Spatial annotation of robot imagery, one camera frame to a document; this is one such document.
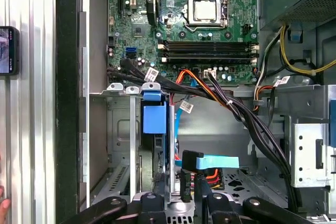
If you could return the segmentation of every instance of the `black cable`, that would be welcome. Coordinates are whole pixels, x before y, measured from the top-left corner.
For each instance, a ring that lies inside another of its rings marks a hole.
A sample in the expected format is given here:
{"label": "black cable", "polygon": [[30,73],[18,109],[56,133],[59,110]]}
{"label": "black cable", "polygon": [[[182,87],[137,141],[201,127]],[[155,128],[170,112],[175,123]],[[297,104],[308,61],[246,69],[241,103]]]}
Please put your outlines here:
{"label": "black cable", "polygon": [[269,98],[269,107],[268,107],[268,125],[269,128],[272,121],[273,121],[273,115],[274,115],[274,107],[275,107],[275,88],[273,87],[271,90],[270,98]]}

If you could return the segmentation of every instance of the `metal bracket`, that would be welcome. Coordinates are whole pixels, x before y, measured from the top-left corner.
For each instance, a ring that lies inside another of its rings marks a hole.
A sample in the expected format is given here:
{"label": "metal bracket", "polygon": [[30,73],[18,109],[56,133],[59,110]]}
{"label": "metal bracket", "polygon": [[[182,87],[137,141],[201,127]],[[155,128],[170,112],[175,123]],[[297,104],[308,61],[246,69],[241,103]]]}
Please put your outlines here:
{"label": "metal bracket", "polygon": [[328,124],[294,124],[292,136],[292,186],[326,186]]}
{"label": "metal bracket", "polygon": [[107,91],[123,91],[124,87],[121,83],[111,83],[107,89]]}
{"label": "metal bracket", "polygon": [[148,91],[148,90],[157,90],[161,91],[161,85],[158,84],[157,82],[146,82],[142,85],[141,91]]}
{"label": "metal bracket", "polygon": [[136,139],[137,139],[137,117],[136,117],[136,98],[140,90],[138,87],[127,87],[126,94],[130,95],[130,198],[132,199],[137,193],[136,181]]}

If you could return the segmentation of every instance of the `blue drive bracket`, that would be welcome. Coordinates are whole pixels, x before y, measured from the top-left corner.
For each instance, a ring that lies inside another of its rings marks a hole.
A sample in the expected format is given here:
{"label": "blue drive bracket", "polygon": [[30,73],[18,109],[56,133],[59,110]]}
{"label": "blue drive bracket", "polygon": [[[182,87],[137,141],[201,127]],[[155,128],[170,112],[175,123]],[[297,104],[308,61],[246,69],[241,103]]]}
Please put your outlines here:
{"label": "blue drive bracket", "polygon": [[330,146],[336,148],[336,99],[330,100]]}
{"label": "blue drive bracket", "polygon": [[[143,100],[161,101],[160,91],[144,91]],[[167,104],[147,105],[143,107],[143,133],[166,134],[167,132]]]}

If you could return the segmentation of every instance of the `black connector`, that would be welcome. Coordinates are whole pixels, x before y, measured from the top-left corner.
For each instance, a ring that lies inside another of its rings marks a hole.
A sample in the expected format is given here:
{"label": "black connector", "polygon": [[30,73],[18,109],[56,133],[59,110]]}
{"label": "black connector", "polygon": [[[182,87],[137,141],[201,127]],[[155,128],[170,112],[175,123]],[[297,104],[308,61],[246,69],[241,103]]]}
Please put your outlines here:
{"label": "black connector", "polygon": [[183,202],[190,202],[191,199],[191,172],[181,169],[180,197]]}

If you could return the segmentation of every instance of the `aluminum surface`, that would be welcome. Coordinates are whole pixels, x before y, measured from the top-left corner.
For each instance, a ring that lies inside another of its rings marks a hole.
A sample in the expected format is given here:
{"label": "aluminum surface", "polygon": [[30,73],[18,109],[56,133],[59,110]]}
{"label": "aluminum surface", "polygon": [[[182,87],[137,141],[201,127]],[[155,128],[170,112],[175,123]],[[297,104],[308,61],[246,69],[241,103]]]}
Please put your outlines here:
{"label": "aluminum surface", "polygon": [[55,0],[0,0],[20,31],[20,74],[0,78],[0,184],[7,223],[55,223]]}

